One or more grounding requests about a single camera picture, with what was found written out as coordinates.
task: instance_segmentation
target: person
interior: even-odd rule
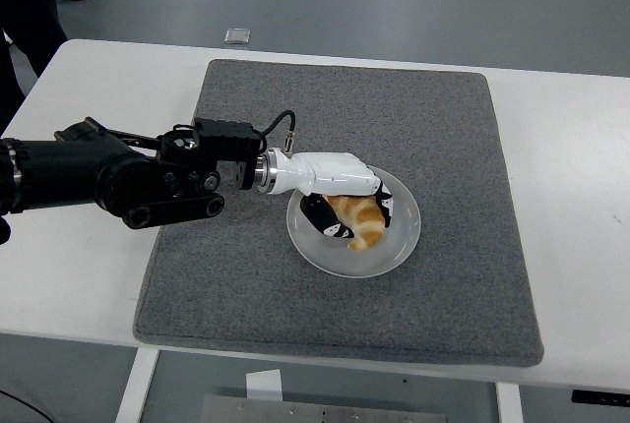
[[[68,40],[55,0],[0,0],[0,27],[29,58],[39,77],[59,46]],[[25,96],[18,85],[8,44],[0,41],[0,135]]]

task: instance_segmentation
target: croissant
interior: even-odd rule
[[[325,195],[324,199],[333,208],[339,221],[354,233],[354,238],[347,245],[349,249],[365,251],[381,240],[385,232],[385,217],[373,196]]]

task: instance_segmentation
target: black cord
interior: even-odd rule
[[[281,121],[283,121],[283,118],[285,118],[286,116],[289,116],[291,118],[290,126],[288,129],[290,131],[295,131],[295,112],[293,112],[292,110],[283,111],[280,115],[276,117],[276,119],[272,122],[272,124],[269,125],[269,128],[267,128],[266,130],[262,132],[257,132],[258,136],[260,136],[260,139],[263,142],[263,145],[260,149],[260,153],[265,152],[267,150],[267,135],[269,135],[272,131],[274,131],[276,127],[278,126],[278,124]]]
[[[37,413],[39,413],[41,416],[43,416],[47,421],[49,421],[50,423],[55,423],[52,418],[50,418],[48,415],[46,415],[43,411],[35,408],[34,406],[32,406],[30,403],[26,403],[25,401],[23,401],[21,398],[17,398],[15,395],[11,395],[10,393],[4,392],[2,390],[0,390],[0,393],[7,396],[8,398],[12,398],[15,401],[18,401],[19,403],[21,403],[22,405],[27,406],[28,408],[30,408],[33,411],[36,411]]]

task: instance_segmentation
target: gray mat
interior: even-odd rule
[[[137,339],[379,361],[538,363],[542,344],[485,78],[220,60],[209,66],[198,116],[262,130],[288,108],[297,151],[349,151],[408,186],[422,217],[417,247],[384,275],[332,276],[293,247],[289,193],[222,182],[220,216],[161,229]],[[282,145],[285,128],[270,146]]]

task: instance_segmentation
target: white paper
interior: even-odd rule
[[[283,380],[280,369],[252,372],[245,376],[247,398],[258,400],[283,401]]]

